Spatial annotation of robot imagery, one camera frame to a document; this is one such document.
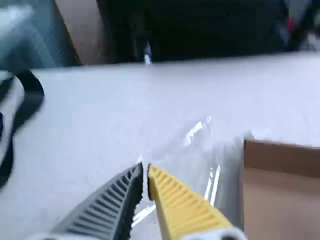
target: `brown cardboard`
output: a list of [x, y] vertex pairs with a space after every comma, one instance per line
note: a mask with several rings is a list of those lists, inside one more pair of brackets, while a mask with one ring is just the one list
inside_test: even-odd
[[243, 177], [250, 240], [320, 239], [320, 148], [246, 140]]

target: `white tabletop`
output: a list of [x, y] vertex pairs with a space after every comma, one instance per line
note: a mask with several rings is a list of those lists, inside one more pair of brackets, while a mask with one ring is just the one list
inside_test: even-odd
[[[320, 56], [34, 72], [45, 104], [14, 141], [1, 239], [50, 231], [140, 154], [209, 115], [221, 136], [268, 129], [274, 139], [320, 145]], [[21, 93], [17, 82], [1, 107], [7, 125]]]

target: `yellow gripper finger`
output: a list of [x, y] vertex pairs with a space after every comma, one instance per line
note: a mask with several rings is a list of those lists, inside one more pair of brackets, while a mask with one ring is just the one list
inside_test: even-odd
[[148, 194], [155, 201], [163, 240], [232, 227], [218, 209], [165, 170], [150, 164], [147, 176]]

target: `black strap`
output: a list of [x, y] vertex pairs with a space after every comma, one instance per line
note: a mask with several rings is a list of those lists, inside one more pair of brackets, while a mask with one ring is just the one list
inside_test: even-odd
[[[11, 130], [9, 132], [9, 141], [7, 149], [0, 166], [0, 189], [7, 183], [12, 167], [14, 164], [14, 144], [13, 137], [17, 130], [25, 124], [40, 108], [44, 102], [45, 93], [39, 80], [29, 70], [16, 75], [22, 83], [24, 89], [24, 96], [20, 106], [17, 108]], [[0, 84], [0, 104], [8, 95], [9, 90], [13, 84], [14, 77], [8, 77]], [[3, 129], [3, 115], [0, 115], [0, 137]]]

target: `transparent plastic wrap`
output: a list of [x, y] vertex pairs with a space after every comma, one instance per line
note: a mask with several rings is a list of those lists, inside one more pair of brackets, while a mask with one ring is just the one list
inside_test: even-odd
[[[229, 221], [243, 230], [243, 137], [219, 140], [211, 118], [198, 121], [166, 146], [141, 156], [144, 171], [152, 163], [189, 185], [218, 208]], [[147, 175], [136, 206], [131, 239], [161, 239], [156, 205], [148, 197]]]

